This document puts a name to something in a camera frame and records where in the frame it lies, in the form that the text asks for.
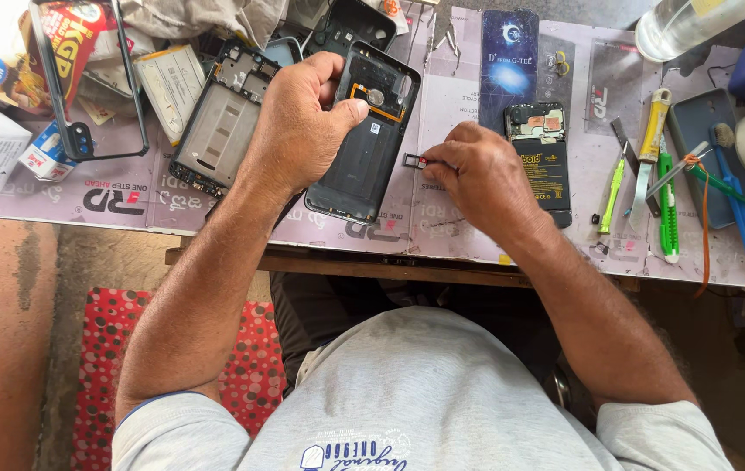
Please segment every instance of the man's left hand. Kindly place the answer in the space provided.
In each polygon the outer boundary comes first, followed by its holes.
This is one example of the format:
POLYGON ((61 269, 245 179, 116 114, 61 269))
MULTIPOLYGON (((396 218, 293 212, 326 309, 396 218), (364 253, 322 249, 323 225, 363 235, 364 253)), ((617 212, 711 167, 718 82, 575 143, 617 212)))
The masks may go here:
POLYGON ((323 111, 335 99, 344 62, 337 54, 319 52, 277 72, 237 183, 270 188, 284 204, 325 174, 343 138, 369 113, 367 102, 358 99, 323 111))

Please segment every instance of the t-shirt sleeve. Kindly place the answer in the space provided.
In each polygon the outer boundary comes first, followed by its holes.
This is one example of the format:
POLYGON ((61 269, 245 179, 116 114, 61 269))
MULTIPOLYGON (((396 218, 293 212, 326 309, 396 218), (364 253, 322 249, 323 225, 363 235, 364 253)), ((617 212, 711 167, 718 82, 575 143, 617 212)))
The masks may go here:
POLYGON ((689 401, 605 404, 596 435, 626 471, 733 471, 713 426, 689 401))
POLYGON ((230 471, 250 442, 218 402, 185 391, 145 402, 127 415, 114 433, 112 468, 230 471))

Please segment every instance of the plastic bottle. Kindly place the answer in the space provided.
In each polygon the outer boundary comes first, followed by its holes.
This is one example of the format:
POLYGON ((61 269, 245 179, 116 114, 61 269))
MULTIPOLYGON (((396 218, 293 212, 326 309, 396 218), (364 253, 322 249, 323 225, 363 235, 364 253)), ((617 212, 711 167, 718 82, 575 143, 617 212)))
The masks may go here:
POLYGON ((662 0, 640 17, 635 42, 652 62, 675 59, 745 19, 745 0, 662 0))

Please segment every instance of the dark pants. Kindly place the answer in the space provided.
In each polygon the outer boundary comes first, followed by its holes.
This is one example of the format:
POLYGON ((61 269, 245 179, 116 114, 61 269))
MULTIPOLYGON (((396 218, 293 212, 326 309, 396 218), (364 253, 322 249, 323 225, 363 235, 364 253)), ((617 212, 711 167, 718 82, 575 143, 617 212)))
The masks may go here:
MULTIPOLYGON (((553 371, 561 346, 535 290, 417 282, 407 290, 421 304, 445 307, 488 330, 539 382, 553 371)), ((306 353, 400 307, 375 278, 272 272, 270 293, 288 380, 283 397, 294 390, 306 353)))

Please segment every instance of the gray t-shirt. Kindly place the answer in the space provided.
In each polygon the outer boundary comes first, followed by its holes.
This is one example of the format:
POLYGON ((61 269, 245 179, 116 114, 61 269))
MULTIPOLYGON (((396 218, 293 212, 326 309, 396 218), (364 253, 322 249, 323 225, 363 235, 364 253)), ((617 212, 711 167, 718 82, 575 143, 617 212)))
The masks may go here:
POLYGON ((733 469, 691 402, 605 404, 594 436, 447 310, 379 314, 313 356, 255 439, 206 396, 164 396, 120 424, 114 469, 733 469))

